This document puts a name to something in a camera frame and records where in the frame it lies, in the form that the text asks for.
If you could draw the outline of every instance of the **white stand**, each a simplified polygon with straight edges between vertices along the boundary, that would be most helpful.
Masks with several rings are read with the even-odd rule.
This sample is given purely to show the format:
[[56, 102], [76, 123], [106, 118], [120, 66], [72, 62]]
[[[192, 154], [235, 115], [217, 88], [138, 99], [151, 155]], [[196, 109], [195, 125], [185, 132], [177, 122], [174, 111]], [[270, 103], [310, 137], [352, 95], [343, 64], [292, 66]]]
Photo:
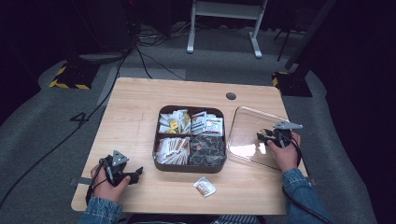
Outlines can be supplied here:
[[266, 5], [267, 0], [263, 0], [261, 6], [244, 6], [215, 2], [200, 2], [197, 0], [193, 0], [191, 9], [191, 29], [189, 35], [189, 43], [187, 44], [187, 52], [194, 52], [195, 16], [213, 16], [255, 20], [256, 25], [254, 27], [254, 32], [249, 32], [248, 37], [250, 39], [256, 58], [261, 58], [262, 52], [260, 51], [260, 47], [257, 43], [256, 37], [257, 33], [259, 32], [260, 25], [262, 24], [262, 16], [264, 15]]

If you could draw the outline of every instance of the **yellow and black hazard tape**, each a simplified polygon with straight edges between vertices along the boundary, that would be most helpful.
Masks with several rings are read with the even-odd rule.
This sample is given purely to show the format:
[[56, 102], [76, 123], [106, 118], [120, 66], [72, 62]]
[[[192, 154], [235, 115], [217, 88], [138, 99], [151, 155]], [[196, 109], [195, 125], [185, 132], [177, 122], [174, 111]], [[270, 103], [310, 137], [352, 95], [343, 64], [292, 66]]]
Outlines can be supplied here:
[[290, 75], [290, 73], [287, 72], [274, 72], [272, 74], [272, 80], [273, 80], [273, 85], [279, 90], [279, 82], [277, 81], [277, 76], [279, 75]]
[[90, 90], [92, 87], [92, 78], [74, 74], [73, 69], [69, 69], [67, 67], [67, 63], [64, 63], [49, 86], [66, 89]]

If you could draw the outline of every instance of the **person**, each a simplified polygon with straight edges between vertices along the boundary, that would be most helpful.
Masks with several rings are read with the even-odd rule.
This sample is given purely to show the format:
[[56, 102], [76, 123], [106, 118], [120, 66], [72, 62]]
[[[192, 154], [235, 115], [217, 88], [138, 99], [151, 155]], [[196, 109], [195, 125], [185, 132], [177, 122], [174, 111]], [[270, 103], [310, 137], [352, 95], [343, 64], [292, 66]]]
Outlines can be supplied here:
[[[330, 215], [322, 205], [315, 190], [297, 167], [298, 154], [296, 147], [301, 144], [301, 136], [292, 132], [291, 141], [293, 144], [283, 148], [277, 147], [272, 141], [267, 142], [268, 147], [274, 151], [276, 163], [282, 171], [284, 192], [292, 200], [287, 200], [286, 202], [288, 223], [331, 223]], [[98, 166], [96, 165], [91, 170], [92, 176], [94, 176]], [[116, 187], [113, 187], [106, 181], [105, 170], [101, 168], [93, 184], [92, 198], [79, 223], [118, 223], [122, 212], [122, 205], [119, 204], [120, 196], [128, 186], [128, 183], [129, 176], [126, 176]], [[145, 223], [167, 222], [152, 221]], [[260, 222], [255, 216], [219, 216], [212, 223], [257, 224]]]

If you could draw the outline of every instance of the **hand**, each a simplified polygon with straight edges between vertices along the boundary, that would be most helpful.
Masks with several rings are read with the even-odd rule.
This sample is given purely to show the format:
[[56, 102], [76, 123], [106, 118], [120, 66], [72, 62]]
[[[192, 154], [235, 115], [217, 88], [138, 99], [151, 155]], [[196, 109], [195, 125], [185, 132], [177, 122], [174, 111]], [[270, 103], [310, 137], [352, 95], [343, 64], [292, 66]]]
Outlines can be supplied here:
[[[98, 167], [99, 164], [97, 164], [91, 170], [92, 178], [94, 177]], [[103, 198], [110, 200], [111, 202], [118, 203], [120, 201], [120, 196], [128, 186], [130, 179], [131, 177], [127, 175], [122, 179], [122, 181], [116, 187], [113, 187], [106, 180], [106, 171], [102, 167], [101, 170], [99, 171], [98, 176], [96, 177], [95, 183], [93, 184], [93, 197]]]
[[[301, 137], [299, 134], [291, 132], [291, 141], [299, 147], [301, 143]], [[282, 173], [285, 173], [289, 169], [297, 168], [298, 154], [293, 144], [289, 144], [286, 147], [277, 147], [271, 140], [267, 141], [268, 147], [271, 148], [276, 157], [276, 163], [279, 166]]]

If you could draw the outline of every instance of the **gray carpet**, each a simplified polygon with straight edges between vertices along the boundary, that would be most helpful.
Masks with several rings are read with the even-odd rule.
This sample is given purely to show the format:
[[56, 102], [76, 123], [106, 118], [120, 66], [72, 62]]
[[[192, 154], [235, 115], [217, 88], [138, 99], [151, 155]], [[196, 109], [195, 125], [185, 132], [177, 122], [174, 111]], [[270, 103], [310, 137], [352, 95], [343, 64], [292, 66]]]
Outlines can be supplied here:
[[[200, 31], [196, 35], [193, 54], [186, 53], [186, 35], [160, 46], [139, 49], [168, 69], [178, 71], [186, 80], [270, 86], [272, 73], [285, 71], [284, 64], [300, 37], [290, 37], [278, 63], [276, 58], [284, 35], [275, 42], [276, 32], [259, 31], [263, 57], [258, 60], [250, 46], [248, 31], [251, 28], [232, 32], [226, 29]], [[161, 70], [155, 78], [178, 79], [171, 73], [164, 75], [163, 67], [144, 58], [151, 73]], [[17, 109], [0, 127], [1, 197], [25, 171], [76, 129], [78, 123], [69, 121], [72, 117], [80, 112], [90, 114], [96, 108], [108, 90], [106, 83], [108, 85], [117, 66], [117, 63], [103, 64], [88, 91], [50, 88], [49, 84], [62, 64], [58, 62], [42, 74], [39, 79], [41, 92]], [[122, 65], [120, 75], [144, 77], [142, 68], [137, 51], [133, 51]], [[334, 223], [376, 223], [366, 187], [332, 125], [326, 91], [315, 74], [309, 73], [306, 81], [312, 98], [283, 96], [282, 99], [290, 120], [304, 125], [299, 133], [303, 138], [305, 165], [318, 182], [314, 188]], [[105, 109], [101, 106], [84, 126], [20, 182], [0, 210], [1, 223], [78, 221], [81, 213], [71, 209], [75, 189], [69, 181], [80, 176]], [[286, 223], [285, 216], [265, 218], [269, 224]]]

